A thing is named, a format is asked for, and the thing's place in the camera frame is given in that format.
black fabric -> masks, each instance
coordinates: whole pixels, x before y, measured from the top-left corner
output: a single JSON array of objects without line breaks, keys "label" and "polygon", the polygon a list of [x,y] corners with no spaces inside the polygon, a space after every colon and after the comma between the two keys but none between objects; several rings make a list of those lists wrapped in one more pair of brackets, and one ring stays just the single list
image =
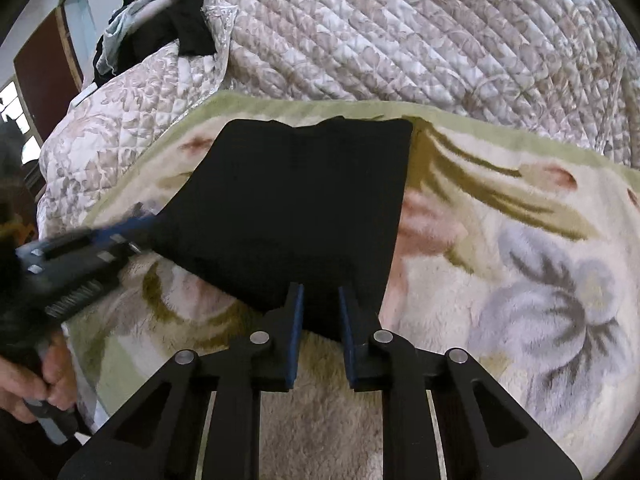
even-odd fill
[{"label": "black fabric", "polygon": [[339,339],[337,287],[385,293],[412,125],[235,120],[158,215],[154,249],[260,310],[305,285],[305,327]]},{"label": "black fabric", "polygon": [[[84,422],[81,431],[90,434]],[[38,423],[23,424],[0,410],[0,480],[55,480],[80,448],[74,438],[56,446]]]},{"label": "black fabric", "polygon": [[127,34],[118,50],[118,69],[115,74],[100,74],[95,68],[102,55],[100,37],[94,57],[94,82],[98,88],[176,39],[180,41],[178,56],[215,54],[216,45],[201,11],[203,3],[204,0],[178,0],[143,23],[133,34]]}]

quilted bedspread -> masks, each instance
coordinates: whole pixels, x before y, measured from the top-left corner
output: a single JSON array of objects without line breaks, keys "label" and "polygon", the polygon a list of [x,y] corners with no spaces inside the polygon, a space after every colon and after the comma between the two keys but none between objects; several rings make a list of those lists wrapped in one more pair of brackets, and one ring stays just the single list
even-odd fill
[{"label": "quilted bedspread", "polygon": [[42,147],[47,188],[40,237],[78,227],[91,207],[175,121],[218,90],[228,61],[234,7],[205,8],[214,56],[178,57],[174,41],[73,108]]},{"label": "quilted bedspread", "polygon": [[401,100],[640,164],[640,57],[607,0],[211,0],[239,6],[250,94]]}]

light blue cloth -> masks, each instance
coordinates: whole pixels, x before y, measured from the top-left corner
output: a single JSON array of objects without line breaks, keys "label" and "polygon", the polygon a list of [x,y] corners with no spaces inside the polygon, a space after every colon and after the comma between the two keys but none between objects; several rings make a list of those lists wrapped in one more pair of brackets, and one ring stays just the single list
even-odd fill
[{"label": "light blue cloth", "polygon": [[112,72],[114,75],[118,68],[118,51],[122,40],[127,35],[137,12],[156,0],[134,0],[124,9],[104,30],[102,35],[102,54],[95,64],[98,72],[105,75]]}]

floral quilt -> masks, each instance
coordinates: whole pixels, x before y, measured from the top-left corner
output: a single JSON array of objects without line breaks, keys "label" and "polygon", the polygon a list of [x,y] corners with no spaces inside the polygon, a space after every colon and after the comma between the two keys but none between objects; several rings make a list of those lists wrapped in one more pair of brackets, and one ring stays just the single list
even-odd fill
[{"label": "floral quilt", "polygon": [[[422,105],[219,92],[149,147],[86,223],[162,207],[229,120],[336,115],[414,125],[382,325],[419,348],[468,349],[595,478],[640,411],[640,173]],[[219,350],[259,318],[155,254],[123,282],[69,325],[89,416],[96,404],[117,410],[178,349]],[[262,400],[264,478],[381,478],[380,409],[379,394],[348,389],[340,347],[306,334],[293,392]]]}]

finger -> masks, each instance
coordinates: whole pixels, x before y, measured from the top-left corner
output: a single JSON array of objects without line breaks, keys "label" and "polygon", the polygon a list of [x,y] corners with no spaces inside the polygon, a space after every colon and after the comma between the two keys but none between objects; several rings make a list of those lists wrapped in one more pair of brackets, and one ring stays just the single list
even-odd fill
[{"label": "finger", "polygon": [[29,411],[27,406],[25,405],[22,399],[18,399],[15,403],[14,408],[10,411],[10,413],[20,422],[24,422],[25,424],[33,424],[36,420],[35,415]]},{"label": "finger", "polygon": [[76,376],[73,373],[67,374],[60,381],[53,385],[47,401],[56,408],[66,411],[78,400],[78,388],[76,386]]},{"label": "finger", "polygon": [[36,417],[29,411],[20,397],[0,390],[0,408],[11,413],[17,420],[27,424],[36,421]]},{"label": "finger", "polygon": [[0,387],[22,399],[47,398],[47,385],[33,372],[0,358]]},{"label": "finger", "polygon": [[72,367],[71,352],[63,335],[57,332],[51,337],[51,346],[42,362],[42,377],[47,383],[56,384]]}]

